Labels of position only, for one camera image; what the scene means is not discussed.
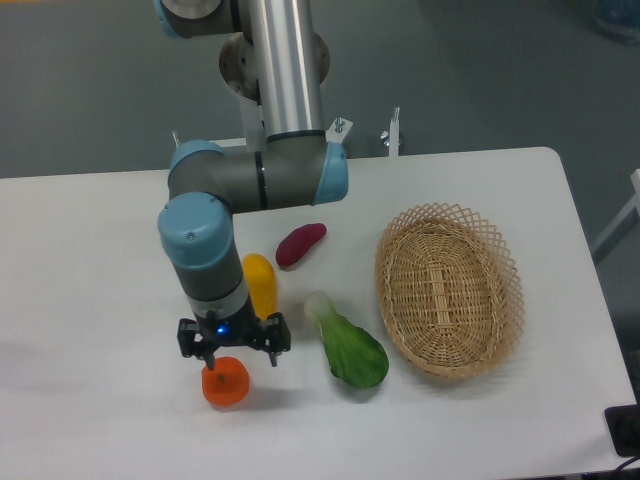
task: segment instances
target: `orange vegetable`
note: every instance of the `orange vegetable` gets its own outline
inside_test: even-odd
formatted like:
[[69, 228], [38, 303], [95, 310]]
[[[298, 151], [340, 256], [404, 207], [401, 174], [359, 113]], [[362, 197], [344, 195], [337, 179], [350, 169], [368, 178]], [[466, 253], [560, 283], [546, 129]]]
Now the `orange vegetable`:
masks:
[[249, 393], [249, 372], [237, 358], [216, 358], [213, 370], [202, 369], [202, 393], [217, 407], [238, 403]]

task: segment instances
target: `black cable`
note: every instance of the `black cable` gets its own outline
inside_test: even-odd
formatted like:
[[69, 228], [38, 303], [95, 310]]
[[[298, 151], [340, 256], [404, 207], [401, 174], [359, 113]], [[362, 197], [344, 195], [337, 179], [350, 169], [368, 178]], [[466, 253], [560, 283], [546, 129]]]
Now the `black cable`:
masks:
[[640, 455], [636, 455], [635, 457], [630, 458], [626, 462], [623, 462], [620, 465], [618, 465], [618, 468], [616, 468], [613, 472], [611, 472], [611, 475], [609, 475], [609, 480], [616, 480], [620, 476], [620, 472], [622, 472], [623, 468], [628, 467], [629, 465], [637, 462], [638, 460], [640, 460]]

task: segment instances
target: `green leafy vegetable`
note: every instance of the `green leafy vegetable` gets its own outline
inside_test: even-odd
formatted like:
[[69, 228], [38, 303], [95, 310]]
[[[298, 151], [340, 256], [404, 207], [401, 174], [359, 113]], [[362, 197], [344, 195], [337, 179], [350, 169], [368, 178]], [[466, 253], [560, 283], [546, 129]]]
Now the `green leafy vegetable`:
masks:
[[336, 311], [331, 298], [318, 291], [306, 300], [304, 313], [316, 322], [331, 373], [354, 388], [378, 385], [389, 371], [380, 343]]

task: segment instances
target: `silver metal tube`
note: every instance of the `silver metal tube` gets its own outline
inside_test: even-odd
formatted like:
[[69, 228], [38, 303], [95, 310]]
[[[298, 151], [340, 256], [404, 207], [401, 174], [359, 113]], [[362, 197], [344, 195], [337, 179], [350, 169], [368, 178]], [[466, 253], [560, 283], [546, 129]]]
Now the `silver metal tube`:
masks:
[[324, 131], [309, 0], [250, 0], [267, 138]]

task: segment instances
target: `light blue joint cap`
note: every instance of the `light blue joint cap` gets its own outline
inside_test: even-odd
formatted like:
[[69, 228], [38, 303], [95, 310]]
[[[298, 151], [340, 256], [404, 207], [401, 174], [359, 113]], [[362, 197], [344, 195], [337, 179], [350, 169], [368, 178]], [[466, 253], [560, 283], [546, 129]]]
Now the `light blue joint cap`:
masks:
[[224, 148], [214, 142], [208, 142], [207, 140], [189, 140], [181, 144], [171, 156], [171, 163], [169, 164], [169, 175], [173, 172], [173, 169], [182, 160], [187, 158], [192, 153], [196, 152], [216, 152], [220, 155], [224, 155]]
[[227, 207], [204, 192], [183, 193], [158, 216], [162, 248], [177, 267], [204, 270], [221, 261], [233, 245]]
[[156, 15], [158, 16], [158, 21], [160, 22], [160, 25], [162, 26], [162, 30], [164, 31], [164, 33], [166, 33], [171, 38], [184, 38], [184, 37], [181, 37], [180, 35], [178, 35], [178, 32], [176, 32], [173, 29], [173, 27], [169, 23], [169, 20], [167, 20], [167, 17], [164, 14], [164, 10], [162, 10], [162, 3], [161, 2], [162, 2], [162, 0], [153, 0], [153, 6], [156, 9]]
[[327, 142], [327, 154], [312, 205], [342, 200], [349, 191], [347, 154], [340, 143]]

